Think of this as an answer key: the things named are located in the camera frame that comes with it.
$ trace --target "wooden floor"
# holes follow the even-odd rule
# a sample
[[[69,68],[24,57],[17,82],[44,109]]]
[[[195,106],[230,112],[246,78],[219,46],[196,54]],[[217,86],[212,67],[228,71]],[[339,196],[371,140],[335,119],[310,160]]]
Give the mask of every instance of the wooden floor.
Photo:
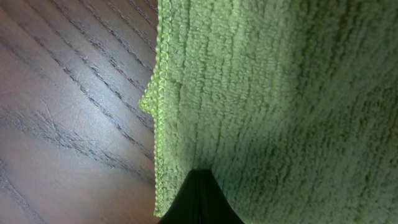
[[[157,223],[157,0],[0,0],[0,223]]]

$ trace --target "green towel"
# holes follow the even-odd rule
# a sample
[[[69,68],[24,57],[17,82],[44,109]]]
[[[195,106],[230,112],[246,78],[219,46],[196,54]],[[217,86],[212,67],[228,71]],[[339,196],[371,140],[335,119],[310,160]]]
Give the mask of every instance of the green towel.
[[[398,223],[398,1],[159,0],[155,214],[211,169],[245,223]]]

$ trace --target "black object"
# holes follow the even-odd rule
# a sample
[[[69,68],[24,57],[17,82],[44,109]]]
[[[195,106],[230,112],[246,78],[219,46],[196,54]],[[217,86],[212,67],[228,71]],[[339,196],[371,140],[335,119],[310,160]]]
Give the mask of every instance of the black object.
[[[191,170],[158,224],[241,224],[210,170]]]

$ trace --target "green fabric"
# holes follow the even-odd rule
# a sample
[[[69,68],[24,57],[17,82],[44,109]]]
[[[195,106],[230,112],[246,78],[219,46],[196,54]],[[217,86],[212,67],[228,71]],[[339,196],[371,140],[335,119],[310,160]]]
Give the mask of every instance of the green fabric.
[[[398,223],[397,12],[159,0],[155,214],[197,168],[245,223]]]

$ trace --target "wooden surface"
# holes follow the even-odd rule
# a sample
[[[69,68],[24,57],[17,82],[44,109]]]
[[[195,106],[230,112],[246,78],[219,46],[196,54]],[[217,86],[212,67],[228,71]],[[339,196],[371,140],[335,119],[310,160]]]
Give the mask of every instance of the wooden surface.
[[[156,223],[156,0],[0,0],[0,223]]]

